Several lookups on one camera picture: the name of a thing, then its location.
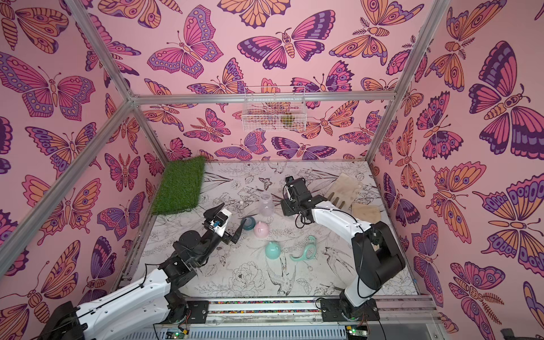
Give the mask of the teal nipple collar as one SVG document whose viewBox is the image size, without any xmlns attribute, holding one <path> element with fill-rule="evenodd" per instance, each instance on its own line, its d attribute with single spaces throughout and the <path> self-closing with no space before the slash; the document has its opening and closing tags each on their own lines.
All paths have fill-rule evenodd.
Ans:
<svg viewBox="0 0 544 340">
<path fill-rule="evenodd" d="M 247 216 L 242 219 L 241 226 L 243 230 L 250 231 L 256 226 L 256 221 L 252 216 Z"/>
</svg>

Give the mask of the pink bottle cap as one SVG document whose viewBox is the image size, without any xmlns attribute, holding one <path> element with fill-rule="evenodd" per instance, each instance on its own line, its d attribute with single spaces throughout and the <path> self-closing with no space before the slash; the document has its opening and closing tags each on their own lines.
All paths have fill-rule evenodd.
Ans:
<svg viewBox="0 0 544 340">
<path fill-rule="evenodd" d="M 258 222 L 254 227 L 255 237 L 258 239 L 266 239 L 269 236 L 270 227 L 265 222 Z"/>
</svg>

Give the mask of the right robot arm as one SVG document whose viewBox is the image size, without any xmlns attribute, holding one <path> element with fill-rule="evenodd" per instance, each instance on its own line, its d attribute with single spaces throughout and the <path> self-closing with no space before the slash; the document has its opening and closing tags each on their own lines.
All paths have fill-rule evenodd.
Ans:
<svg viewBox="0 0 544 340">
<path fill-rule="evenodd" d="M 317 223 L 351 244 L 356 276 L 339 295 L 339 307 L 347 319 L 364 315 L 374 295 L 406 267 L 404 256 L 390 227 L 366 222 L 343 211 L 323 195 L 313 195 L 304 178 L 286 177 L 283 215 L 295 216 L 296 227 Z"/>
</svg>

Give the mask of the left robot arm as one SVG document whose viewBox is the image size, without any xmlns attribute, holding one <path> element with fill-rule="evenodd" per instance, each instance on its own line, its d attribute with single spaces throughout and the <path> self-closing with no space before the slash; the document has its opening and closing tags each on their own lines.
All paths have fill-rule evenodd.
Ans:
<svg viewBox="0 0 544 340">
<path fill-rule="evenodd" d="M 180 289 L 206 265 L 220 243 L 237 243 L 244 228 L 227 231 L 232 213 L 223 204 L 204 212 L 205 233 L 184 232 L 174 251 L 144 277 L 107 296 L 74 306 L 57 307 L 39 339 L 118 339 L 149 325 L 185 321 L 187 299 Z"/>
</svg>

